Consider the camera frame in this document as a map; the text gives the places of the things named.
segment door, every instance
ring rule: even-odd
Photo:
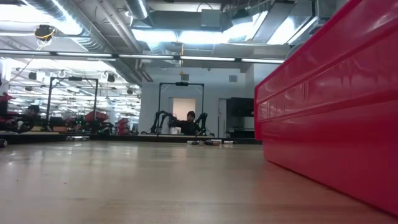
[[[218,99],[218,138],[225,138],[226,99]]]

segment ceiling light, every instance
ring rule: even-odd
[[[177,36],[171,30],[139,30],[132,29],[135,38],[145,42],[175,42]]]
[[[111,54],[98,54],[98,53],[78,53],[78,52],[57,52],[59,56],[68,57],[112,57]]]
[[[48,98],[49,96],[46,94],[33,94],[33,93],[10,93],[11,96],[19,96],[22,98],[23,96],[26,97],[37,97],[37,98]],[[64,98],[76,98],[80,100],[93,100],[94,98],[92,96],[84,96],[84,95],[51,95],[51,99],[64,99]],[[136,96],[109,96],[108,97],[110,100],[138,100]],[[97,96],[97,100],[108,100],[106,99],[105,96]]]
[[[37,73],[36,72],[30,72],[28,75],[28,78],[31,80],[36,80],[37,79]]]
[[[133,92],[133,90],[132,90],[132,88],[128,88],[127,89],[127,94],[128,95],[132,95],[134,92]]]
[[[80,88],[84,88],[84,89],[93,89],[92,86],[81,86]],[[115,87],[110,87],[110,86],[104,86],[104,87],[98,87],[98,89],[102,89],[102,90],[116,90]]]
[[[183,31],[178,41],[185,44],[220,44],[227,43],[228,39],[221,32]]]
[[[314,22],[318,20],[318,17],[315,16],[314,18],[311,19],[310,22],[308,22],[303,28],[301,28],[289,41],[287,41],[288,44],[292,44],[298,37],[300,37]]]
[[[140,58],[140,59],[173,59],[171,55],[119,55],[121,58]]]
[[[86,93],[86,94],[89,94],[90,96],[95,96],[95,94],[93,94],[93,93],[90,93],[90,92],[88,92],[88,91],[86,91],[86,90],[80,90],[82,93]]]
[[[206,61],[220,61],[220,62],[233,62],[235,58],[225,57],[197,57],[197,56],[181,56],[182,60],[206,60]]]
[[[115,81],[114,74],[108,74],[108,78],[106,79],[106,81],[111,83],[114,82]]]
[[[67,88],[68,93],[79,93],[80,90],[78,88]]]
[[[50,52],[41,52],[38,50],[0,50],[0,54],[13,55],[50,55]]]
[[[242,62],[249,62],[249,63],[274,63],[274,64],[280,64],[280,63],[284,63],[285,60],[242,58]]]

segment fluorescent light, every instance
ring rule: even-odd
[[[242,58],[242,62],[250,62],[250,63],[284,63],[285,60]]]
[[[139,30],[132,29],[135,38],[145,42],[175,42],[177,36],[171,30]]]
[[[63,86],[70,86],[69,84],[67,84],[66,82],[60,82],[61,85]]]
[[[85,89],[95,89],[92,86],[81,86],[80,88],[85,88]],[[98,89],[102,89],[102,90],[113,90],[116,89],[115,87],[98,87]]]
[[[112,57],[111,54],[97,54],[97,53],[78,53],[78,52],[57,52],[59,56],[69,56],[69,57]]]
[[[47,94],[31,94],[31,93],[9,93],[11,96],[19,96],[19,97],[37,97],[37,98],[48,98]],[[83,95],[51,95],[51,99],[62,99],[62,98],[76,98],[81,100],[93,100],[93,96],[83,96]],[[97,100],[137,100],[138,98],[133,95],[129,96],[97,96]]]
[[[233,62],[235,58],[224,58],[224,57],[196,57],[196,56],[181,56],[182,60],[212,60],[220,62]]]
[[[87,58],[87,60],[91,60],[91,61],[106,61],[106,62],[115,62],[116,58]]]
[[[314,22],[318,20],[318,17],[315,16],[314,18],[311,19],[310,22],[308,22],[303,28],[301,28],[289,41],[287,41],[288,44],[293,43],[298,37],[300,37]]]
[[[41,52],[36,50],[0,50],[0,54],[15,54],[15,55],[50,55],[50,52]]]
[[[90,96],[95,96],[95,94],[90,93],[90,92],[88,92],[88,91],[86,91],[86,90],[80,90],[80,91],[83,92],[83,93],[89,94]]]
[[[127,55],[121,54],[119,55],[121,58],[141,58],[141,59],[173,59],[174,57],[171,55]]]
[[[260,13],[260,15],[258,16],[258,18],[256,20],[254,19],[254,16],[253,16],[253,20],[255,22],[254,22],[253,28],[251,29],[250,33],[246,36],[245,40],[251,40],[254,38],[255,34],[260,29],[260,26],[264,22],[264,19],[266,19],[267,15],[268,15],[268,11],[264,11],[264,12]]]
[[[178,41],[185,44],[220,44],[227,43],[228,39],[221,32],[183,31]]]

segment red plastic container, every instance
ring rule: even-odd
[[[256,87],[264,157],[398,215],[397,52],[397,1],[348,1]]]

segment robotic arm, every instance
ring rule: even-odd
[[[195,124],[197,126],[199,126],[199,123],[201,121],[200,130],[197,135],[203,135],[203,136],[206,135],[206,119],[207,119],[207,114],[202,113],[201,115],[199,115],[199,118],[195,121]]]
[[[154,121],[154,124],[152,125],[152,127],[150,128],[150,133],[152,133],[152,134],[160,134],[160,133],[162,133],[163,123],[164,123],[164,119],[166,117],[169,117],[172,120],[176,120],[176,118],[173,116],[173,114],[171,114],[169,112],[166,112],[166,111],[158,111],[158,112],[156,112],[155,121]]]

